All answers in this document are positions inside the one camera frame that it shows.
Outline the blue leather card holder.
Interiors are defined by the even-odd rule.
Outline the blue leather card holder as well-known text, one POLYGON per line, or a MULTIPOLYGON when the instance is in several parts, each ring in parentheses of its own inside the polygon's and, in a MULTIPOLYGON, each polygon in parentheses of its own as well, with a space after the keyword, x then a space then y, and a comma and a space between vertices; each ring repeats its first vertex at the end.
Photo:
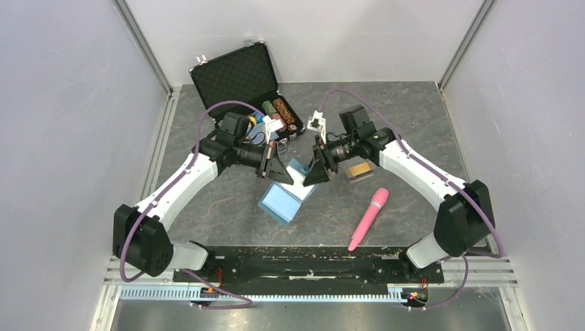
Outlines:
POLYGON ((288 225, 295 218, 303 202, 317 189, 317 185, 303 185, 309 171, 306 164, 291 159, 286 169, 294 183, 271 183, 258 203, 264 212, 283 225, 288 225))

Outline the clear card box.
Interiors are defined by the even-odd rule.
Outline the clear card box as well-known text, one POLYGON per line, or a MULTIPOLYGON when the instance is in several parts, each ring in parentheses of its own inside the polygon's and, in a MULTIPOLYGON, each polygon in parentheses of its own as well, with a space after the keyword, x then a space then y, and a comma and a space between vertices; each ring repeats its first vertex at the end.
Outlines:
POLYGON ((357 183, 371 178, 376 168, 377 166, 371 161, 361 161, 359 163, 352 163, 346 167, 344 173, 350 183, 357 183))

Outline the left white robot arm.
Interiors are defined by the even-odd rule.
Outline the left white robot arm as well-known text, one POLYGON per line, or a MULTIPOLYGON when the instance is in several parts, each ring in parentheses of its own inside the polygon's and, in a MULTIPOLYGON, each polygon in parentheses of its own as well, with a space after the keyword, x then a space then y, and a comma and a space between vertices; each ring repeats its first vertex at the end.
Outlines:
POLYGON ((226 168, 248 166, 262 179, 292 184, 294 179, 279 158, 277 142, 262 146, 246 141, 248 117, 229 112, 213 138, 202 138, 177 171, 149 197, 134 206, 123 204, 114 213, 112 253, 151 277, 167 269, 189 269, 200 281, 212 279, 217 263, 209 250, 195 242, 173 243, 170 226, 195 195, 226 168))

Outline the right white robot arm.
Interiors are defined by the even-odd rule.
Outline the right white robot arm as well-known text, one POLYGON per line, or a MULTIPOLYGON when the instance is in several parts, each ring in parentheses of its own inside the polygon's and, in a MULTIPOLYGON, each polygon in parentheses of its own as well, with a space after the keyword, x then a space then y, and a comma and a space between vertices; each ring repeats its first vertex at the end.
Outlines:
POLYGON ((377 129, 363 106, 339 115, 345 133, 326 138, 326 120, 316 111, 309 129, 316 131, 313 159, 304 185, 325 183, 341 162, 361 157, 397 175, 437 211, 433 231, 401 253, 400 276, 416 281, 426 267, 446 257, 460 257, 495 230, 487 186, 455 177, 415 152, 392 128, 377 129))

